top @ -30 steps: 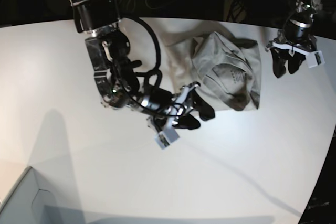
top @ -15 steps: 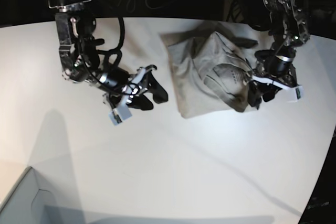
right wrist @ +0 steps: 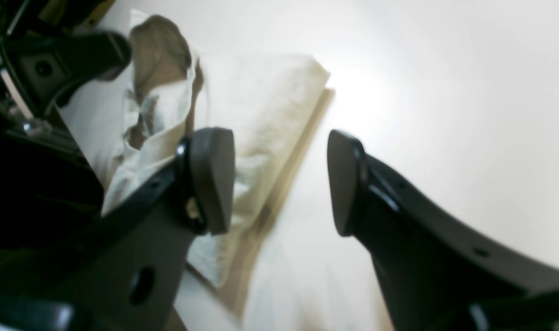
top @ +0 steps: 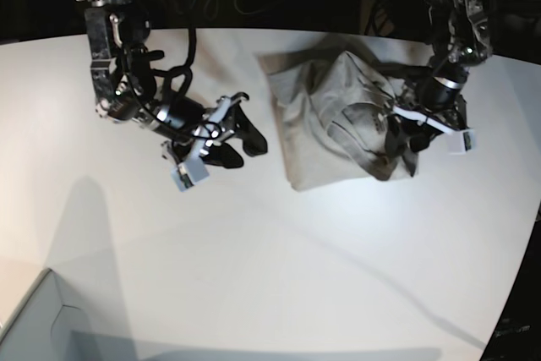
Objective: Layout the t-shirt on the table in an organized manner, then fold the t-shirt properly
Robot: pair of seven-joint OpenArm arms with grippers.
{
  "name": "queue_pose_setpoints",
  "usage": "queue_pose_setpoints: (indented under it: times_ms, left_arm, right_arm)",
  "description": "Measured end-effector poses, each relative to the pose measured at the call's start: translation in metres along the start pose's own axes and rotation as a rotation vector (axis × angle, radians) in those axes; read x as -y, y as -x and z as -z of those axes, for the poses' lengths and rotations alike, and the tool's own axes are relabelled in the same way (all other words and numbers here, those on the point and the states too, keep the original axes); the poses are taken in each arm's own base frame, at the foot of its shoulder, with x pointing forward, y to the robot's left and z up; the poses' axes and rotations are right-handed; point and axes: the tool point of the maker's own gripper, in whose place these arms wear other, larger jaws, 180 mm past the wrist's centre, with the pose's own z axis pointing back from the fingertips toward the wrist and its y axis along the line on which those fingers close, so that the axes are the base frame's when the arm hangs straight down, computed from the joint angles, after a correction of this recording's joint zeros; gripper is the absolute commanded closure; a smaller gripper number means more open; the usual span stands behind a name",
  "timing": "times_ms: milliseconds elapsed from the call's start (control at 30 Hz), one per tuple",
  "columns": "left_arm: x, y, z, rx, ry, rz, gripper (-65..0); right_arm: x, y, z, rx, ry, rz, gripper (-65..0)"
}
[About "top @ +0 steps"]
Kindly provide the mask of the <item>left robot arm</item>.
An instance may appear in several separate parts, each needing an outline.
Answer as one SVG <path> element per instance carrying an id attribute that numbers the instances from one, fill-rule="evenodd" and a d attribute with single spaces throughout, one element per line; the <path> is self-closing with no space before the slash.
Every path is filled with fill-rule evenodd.
<path id="1" fill-rule="evenodd" d="M 383 75 L 404 82 L 402 91 L 385 105 L 385 152 L 390 157 L 418 154 L 440 135 L 456 154 L 474 146 L 462 90 L 470 69 L 492 55 L 489 16 L 483 0 L 424 1 L 434 51 L 428 64 L 380 68 Z"/>

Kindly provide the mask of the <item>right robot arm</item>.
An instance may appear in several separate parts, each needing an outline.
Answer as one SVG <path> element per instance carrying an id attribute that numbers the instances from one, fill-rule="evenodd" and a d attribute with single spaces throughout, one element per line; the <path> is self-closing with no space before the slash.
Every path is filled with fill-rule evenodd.
<path id="1" fill-rule="evenodd" d="M 197 34 L 184 0 L 172 4 L 186 21 L 187 55 L 169 69 L 152 65 L 165 54 L 146 45 L 152 23 L 142 0 L 76 1 L 90 5 L 85 27 L 96 112 L 101 117 L 114 123 L 134 121 L 164 137 L 162 156 L 176 166 L 195 160 L 204 166 L 240 168 L 243 157 L 229 145 L 230 139 L 239 139 L 247 156 L 267 153 L 265 137 L 241 107 L 249 100 L 246 93 L 223 96 L 214 108 L 188 98 Z"/>

